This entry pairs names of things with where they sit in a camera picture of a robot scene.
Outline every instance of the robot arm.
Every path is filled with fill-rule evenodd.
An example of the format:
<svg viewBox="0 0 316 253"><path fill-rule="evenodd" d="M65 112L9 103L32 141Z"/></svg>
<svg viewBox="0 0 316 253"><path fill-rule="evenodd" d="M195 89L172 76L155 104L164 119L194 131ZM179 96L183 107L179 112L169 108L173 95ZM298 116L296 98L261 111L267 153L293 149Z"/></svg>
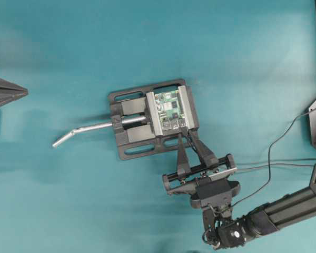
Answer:
<svg viewBox="0 0 316 253"><path fill-rule="evenodd" d="M217 159L204 143L190 134L192 144L197 147L195 150L201 164L189 167L180 136L177 173L164 175L163 182L169 195L189 194L191 206L202 209L205 229L203 240L215 250L243 246L253 239L316 216L315 164L308 187L273 203L261 205L247 215L233 220L231 201L240 191L239 182L228 180L228 177L237 170L233 156L228 154ZM223 165L226 165L227 169L219 171L219 166ZM201 177L185 181L196 173L201 173ZM174 180L179 180L181 184L171 188L170 183Z"/></svg>
<svg viewBox="0 0 316 253"><path fill-rule="evenodd" d="M293 194L255 208L246 216L219 226L217 248L243 246L255 238L316 216L316 164L310 185Z"/></svg>

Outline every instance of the screw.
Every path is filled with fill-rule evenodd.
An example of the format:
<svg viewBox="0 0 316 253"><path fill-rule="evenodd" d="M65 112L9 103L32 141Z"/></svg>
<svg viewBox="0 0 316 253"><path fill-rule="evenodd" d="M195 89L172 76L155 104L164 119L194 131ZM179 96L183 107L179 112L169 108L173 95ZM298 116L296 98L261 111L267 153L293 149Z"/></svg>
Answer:
<svg viewBox="0 0 316 253"><path fill-rule="evenodd" d="M240 233L237 232L237 231L234 231L234 232L231 232L231 236L235 236L235 237L239 238L240 237Z"/></svg>

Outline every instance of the black wire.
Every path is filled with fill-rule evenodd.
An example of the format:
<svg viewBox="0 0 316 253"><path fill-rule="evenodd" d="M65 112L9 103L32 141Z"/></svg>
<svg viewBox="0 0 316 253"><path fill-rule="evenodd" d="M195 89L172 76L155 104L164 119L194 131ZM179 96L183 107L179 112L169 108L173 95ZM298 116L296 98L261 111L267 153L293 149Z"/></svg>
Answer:
<svg viewBox="0 0 316 253"><path fill-rule="evenodd" d="M251 196L254 196L254 195L257 194L259 191L261 191L264 187L266 187L266 185L270 182L270 180L271 180L271 178L272 178L271 167L270 167L270 166L271 166L271 164L270 164L270 153L271 153L272 147L274 146L274 144L276 144L278 141L280 141L280 140L289 132L289 130L292 128L292 126L294 125L294 123L296 122L297 119L299 119L299 118L301 118L301 117L303 117L303 116L306 116L306 115L308 115L308 114L310 114L310 113L312 113L312 112L314 112L314 111L316 111L316 108L315 108L315 109L312 109L312 110L310 110L310 111L308 111L308 112L306 112L306 113L303 113L303 114L301 114L301 115L298 115L298 116L291 122L291 124L290 124L290 126L287 128L287 130L286 130L280 137L278 137L275 141L273 141L273 142L270 144L270 146L269 146L269 148L268 148L268 180L267 180L267 182L266 182L263 186L261 186L258 190L256 190L255 192L253 192L253 193L249 194L248 196L246 196L246 197L244 197L244 198L238 200L238 201L237 201L236 203L234 203L230 208L233 208L234 206L236 206L237 204L241 203L242 201L244 201L244 200L250 198Z"/></svg>
<svg viewBox="0 0 316 253"><path fill-rule="evenodd" d="M291 167L314 167L314 165L310 165L310 164L294 164L294 163L284 163L284 162L278 162L278 163L271 163L271 166L291 166ZM256 166L256 167L249 167L249 168L239 168L239 170L253 170L253 169L262 169L268 167L268 164L264 164L264 165L260 165L260 166Z"/></svg>
<svg viewBox="0 0 316 253"><path fill-rule="evenodd" d="M298 158L298 159L275 159L271 160L270 162L298 162L298 161L316 161L316 158ZM237 163L238 166L245 166L245 165L253 165L253 164L260 164L260 163L267 163L268 161L263 162L247 162L247 163Z"/></svg>

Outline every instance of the circuit board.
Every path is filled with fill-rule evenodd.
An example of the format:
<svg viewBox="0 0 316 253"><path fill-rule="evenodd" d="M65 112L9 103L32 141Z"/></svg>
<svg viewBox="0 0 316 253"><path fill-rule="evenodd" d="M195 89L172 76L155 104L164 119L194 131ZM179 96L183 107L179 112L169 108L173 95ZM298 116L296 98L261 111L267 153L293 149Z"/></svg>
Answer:
<svg viewBox="0 0 316 253"><path fill-rule="evenodd" d="M185 115L178 90L155 94L154 97L163 131L186 126Z"/></svg>

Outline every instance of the teal surface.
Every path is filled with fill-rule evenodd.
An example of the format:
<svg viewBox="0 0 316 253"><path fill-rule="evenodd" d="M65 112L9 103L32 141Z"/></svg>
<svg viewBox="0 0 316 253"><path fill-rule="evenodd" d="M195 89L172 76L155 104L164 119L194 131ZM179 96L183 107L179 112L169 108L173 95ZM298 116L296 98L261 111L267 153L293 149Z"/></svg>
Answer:
<svg viewBox="0 0 316 253"><path fill-rule="evenodd" d="M216 155L265 161L316 98L315 16L314 0L0 0L0 77L29 89L0 108L0 252L212 252L201 211L163 188L175 152L121 161L112 129L51 143L106 120L110 92L182 77ZM306 119L272 157L316 158ZM306 187L310 173L273 168L234 216ZM233 178L238 200L267 171ZM316 217L227 252L316 252Z"/></svg>

